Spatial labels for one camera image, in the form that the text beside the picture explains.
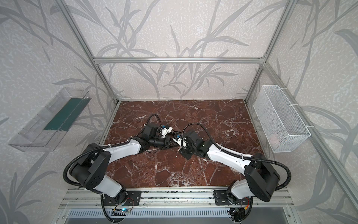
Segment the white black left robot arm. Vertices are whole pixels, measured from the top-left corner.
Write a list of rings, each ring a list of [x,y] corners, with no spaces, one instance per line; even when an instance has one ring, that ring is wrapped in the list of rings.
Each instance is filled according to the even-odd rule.
[[[162,123],[148,120],[143,129],[128,140],[100,146],[92,143],[82,154],[75,157],[64,168],[62,177],[70,185],[84,187],[102,197],[107,196],[122,203],[127,198],[126,188],[107,176],[110,163],[122,158],[138,155],[151,147],[167,150],[180,144],[181,133]]]

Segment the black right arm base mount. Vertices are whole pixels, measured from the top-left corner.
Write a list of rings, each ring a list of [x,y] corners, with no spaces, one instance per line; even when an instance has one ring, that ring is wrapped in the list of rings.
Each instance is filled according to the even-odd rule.
[[[249,200],[247,198],[238,199],[233,194],[227,193],[226,190],[213,191],[215,205],[235,205],[235,206],[247,206]]]

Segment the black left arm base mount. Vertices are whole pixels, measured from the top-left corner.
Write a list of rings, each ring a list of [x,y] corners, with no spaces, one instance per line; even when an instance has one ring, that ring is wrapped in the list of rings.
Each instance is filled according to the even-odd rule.
[[[142,191],[140,190],[130,190],[126,191],[126,193],[122,192],[115,198],[104,195],[102,204],[104,206],[139,206],[141,195]]]

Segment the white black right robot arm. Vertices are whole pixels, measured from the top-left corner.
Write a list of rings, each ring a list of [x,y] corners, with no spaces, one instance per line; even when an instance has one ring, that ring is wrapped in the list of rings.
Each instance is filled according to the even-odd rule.
[[[226,148],[214,141],[208,130],[200,123],[208,136],[204,141],[194,130],[175,134],[174,141],[180,145],[180,153],[190,159],[192,155],[222,163],[245,176],[243,180],[233,181],[226,190],[231,204],[238,204],[241,199],[256,197],[269,202],[273,193],[286,187],[292,178],[290,169],[281,162],[268,160],[263,154],[243,154]]]

